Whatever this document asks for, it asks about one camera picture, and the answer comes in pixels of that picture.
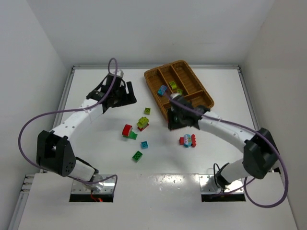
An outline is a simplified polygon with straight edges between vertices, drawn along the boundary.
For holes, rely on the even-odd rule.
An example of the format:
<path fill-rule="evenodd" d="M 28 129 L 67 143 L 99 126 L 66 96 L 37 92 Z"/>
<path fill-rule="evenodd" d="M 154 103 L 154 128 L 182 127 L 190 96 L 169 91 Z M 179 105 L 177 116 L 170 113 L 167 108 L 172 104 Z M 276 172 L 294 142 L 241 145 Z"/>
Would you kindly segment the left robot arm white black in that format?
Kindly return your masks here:
<path fill-rule="evenodd" d="M 83 103 L 64 122 L 51 131 L 42 131 L 37 138 L 36 163 L 62 177 L 91 183 L 98 170 L 74 154 L 73 143 L 109 108 L 137 102 L 132 83 L 123 80 L 122 70 L 114 71 L 94 88 Z"/>

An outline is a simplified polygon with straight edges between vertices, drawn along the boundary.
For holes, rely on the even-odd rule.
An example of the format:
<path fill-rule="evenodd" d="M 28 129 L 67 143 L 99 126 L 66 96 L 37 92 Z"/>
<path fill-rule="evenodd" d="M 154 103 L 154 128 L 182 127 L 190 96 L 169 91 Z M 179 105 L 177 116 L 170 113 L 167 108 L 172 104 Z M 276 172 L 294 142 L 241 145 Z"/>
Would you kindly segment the dark green lego brick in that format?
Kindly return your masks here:
<path fill-rule="evenodd" d="M 137 151 L 133 156 L 132 156 L 132 160 L 134 162 L 138 162 L 141 157 L 143 156 L 143 154 L 140 151 Z"/>

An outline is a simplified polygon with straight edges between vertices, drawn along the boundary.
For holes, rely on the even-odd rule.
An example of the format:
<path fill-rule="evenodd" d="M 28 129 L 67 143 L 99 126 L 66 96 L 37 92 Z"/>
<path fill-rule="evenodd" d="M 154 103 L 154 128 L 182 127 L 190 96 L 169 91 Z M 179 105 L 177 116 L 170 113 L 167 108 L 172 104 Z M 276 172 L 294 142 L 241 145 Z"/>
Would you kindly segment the blue fish lego assembly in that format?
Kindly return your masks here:
<path fill-rule="evenodd" d="M 183 137 L 179 138 L 179 144 L 188 148 L 188 147 L 196 147 L 196 136 L 194 134 L 185 134 Z"/>

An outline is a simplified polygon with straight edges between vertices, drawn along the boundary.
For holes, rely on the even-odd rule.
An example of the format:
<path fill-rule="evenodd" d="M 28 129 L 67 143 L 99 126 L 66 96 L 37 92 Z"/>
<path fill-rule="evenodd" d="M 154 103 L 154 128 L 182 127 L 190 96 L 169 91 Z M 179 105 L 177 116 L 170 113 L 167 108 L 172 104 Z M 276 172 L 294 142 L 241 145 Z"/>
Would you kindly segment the lime long lego brick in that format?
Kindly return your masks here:
<path fill-rule="evenodd" d="M 147 124 L 149 123 L 149 119 L 145 116 L 141 117 L 138 122 L 137 122 L 137 126 L 139 128 L 144 128 L 145 126 L 147 126 Z"/>

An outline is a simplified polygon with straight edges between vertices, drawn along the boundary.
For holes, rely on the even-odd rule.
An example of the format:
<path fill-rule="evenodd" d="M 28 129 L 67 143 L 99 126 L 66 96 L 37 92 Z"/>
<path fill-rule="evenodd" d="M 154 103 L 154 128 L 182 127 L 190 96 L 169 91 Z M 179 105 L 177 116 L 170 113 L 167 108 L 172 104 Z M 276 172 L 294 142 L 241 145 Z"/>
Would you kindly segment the small blue lego brick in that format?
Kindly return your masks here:
<path fill-rule="evenodd" d="M 149 148 L 148 142 L 147 142 L 147 141 L 141 142 L 141 148 L 142 148 L 142 149 L 147 149 L 147 148 Z"/>

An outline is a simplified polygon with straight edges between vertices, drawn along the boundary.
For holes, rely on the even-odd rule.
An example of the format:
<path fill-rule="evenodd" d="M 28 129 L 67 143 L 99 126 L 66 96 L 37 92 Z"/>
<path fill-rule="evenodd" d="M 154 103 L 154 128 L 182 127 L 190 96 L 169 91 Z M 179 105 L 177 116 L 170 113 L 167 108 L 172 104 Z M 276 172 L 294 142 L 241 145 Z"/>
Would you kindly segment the lime square lego brick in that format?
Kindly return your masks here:
<path fill-rule="evenodd" d="M 175 90 L 177 88 L 177 85 L 174 81 L 170 81 L 168 84 L 172 90 Z"/>

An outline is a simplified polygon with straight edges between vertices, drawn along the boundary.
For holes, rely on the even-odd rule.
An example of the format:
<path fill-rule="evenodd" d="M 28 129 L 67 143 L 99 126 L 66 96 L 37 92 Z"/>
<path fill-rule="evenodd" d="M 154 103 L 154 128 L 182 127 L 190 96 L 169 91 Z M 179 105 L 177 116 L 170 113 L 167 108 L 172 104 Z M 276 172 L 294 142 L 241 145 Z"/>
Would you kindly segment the brown wicker divided basket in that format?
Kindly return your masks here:
<path fill-rule="evenodd" d="M 213 108 L 214 106 L 212 97 L 184 60 L 150 69 L 144 72 L 144 77 L 164 118 L 167 118 L 170 102 L 163 96 L 162 86 L 166 87 L 166 93 L 182 94 L 194 107 L 204 105 L 207 108 Z"/>

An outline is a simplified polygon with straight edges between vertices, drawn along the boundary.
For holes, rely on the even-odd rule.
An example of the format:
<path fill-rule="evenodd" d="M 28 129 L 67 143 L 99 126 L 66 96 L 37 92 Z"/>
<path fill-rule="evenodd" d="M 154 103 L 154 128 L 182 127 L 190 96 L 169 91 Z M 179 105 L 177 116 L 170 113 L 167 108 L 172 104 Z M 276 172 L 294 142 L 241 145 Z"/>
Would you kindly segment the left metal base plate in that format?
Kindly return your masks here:
<path fill-rule="evenodd" d="M 71 186 L 72 195 L 113 195 L 117 186 L 118 176 L 108 174 L 94 175 L 92 183 L 74 180 Z"/>

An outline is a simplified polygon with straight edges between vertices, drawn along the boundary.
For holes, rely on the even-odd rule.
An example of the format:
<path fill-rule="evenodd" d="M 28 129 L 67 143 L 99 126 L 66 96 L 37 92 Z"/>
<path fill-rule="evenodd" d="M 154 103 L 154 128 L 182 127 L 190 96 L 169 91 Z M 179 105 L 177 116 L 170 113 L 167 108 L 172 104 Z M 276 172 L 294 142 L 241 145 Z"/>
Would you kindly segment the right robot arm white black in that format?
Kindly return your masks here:
<path fill-rule="evenodd" d="M 257 133 L 231 125 L 204 105 L 193 107 L 191 102 L 179 94 L 169 96 L 167 111 L 168 129 L 194 127 L 208 132 L 236 147 L 243 158 L 226 163 L 214 175 L 215 186 L 225 189 L 233 181 L 252 176 L 263 179 L 277 162 L 271 146 L 275 143 L 271 133 L 261 128 Z"/>

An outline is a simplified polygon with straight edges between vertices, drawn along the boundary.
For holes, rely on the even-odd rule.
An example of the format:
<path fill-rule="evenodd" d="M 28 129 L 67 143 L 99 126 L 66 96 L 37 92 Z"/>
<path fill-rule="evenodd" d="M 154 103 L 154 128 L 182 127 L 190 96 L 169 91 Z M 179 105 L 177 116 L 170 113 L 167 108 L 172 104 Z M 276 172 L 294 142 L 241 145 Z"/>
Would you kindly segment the blue long lego brick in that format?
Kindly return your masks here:
<path fill-rule="evenodd" d="M 166 92 L 166 90 L 167 90 L 167 87 L 166 87 L 165 85 L 162 85 L 162 86 L 159 88 L 157 94 L 158 94 L 159 96 L 163 96 L 164 93 Z"/>

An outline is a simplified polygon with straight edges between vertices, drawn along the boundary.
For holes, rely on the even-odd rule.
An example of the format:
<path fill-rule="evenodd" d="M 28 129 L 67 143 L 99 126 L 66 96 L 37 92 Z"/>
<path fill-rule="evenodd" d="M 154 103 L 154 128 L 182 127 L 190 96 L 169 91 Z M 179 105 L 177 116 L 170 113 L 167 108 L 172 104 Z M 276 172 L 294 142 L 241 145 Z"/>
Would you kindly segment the green lego under red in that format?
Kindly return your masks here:
<path fill-rule="evenodd" d="M 123 135 L 123 137 L 133 139 L 133 140 L 136 140 L 137 136 L 138 134 L 134 133 L 133 131 L 131 131 L 127 136 Z"/>

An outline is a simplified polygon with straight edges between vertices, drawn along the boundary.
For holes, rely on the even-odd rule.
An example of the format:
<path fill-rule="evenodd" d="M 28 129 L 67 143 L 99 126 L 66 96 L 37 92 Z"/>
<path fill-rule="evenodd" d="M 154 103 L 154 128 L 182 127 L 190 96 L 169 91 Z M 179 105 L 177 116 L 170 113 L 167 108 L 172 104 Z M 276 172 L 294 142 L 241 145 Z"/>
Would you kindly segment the small lime lego brick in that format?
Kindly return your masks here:
<path fill-rule="evenodd" d="M 149 114 L 150 114 L 150 111 L 151 111 L 150 108 L 145 108 L 144 113 L 145 113 L 146 115 L 149 115 Z"/>

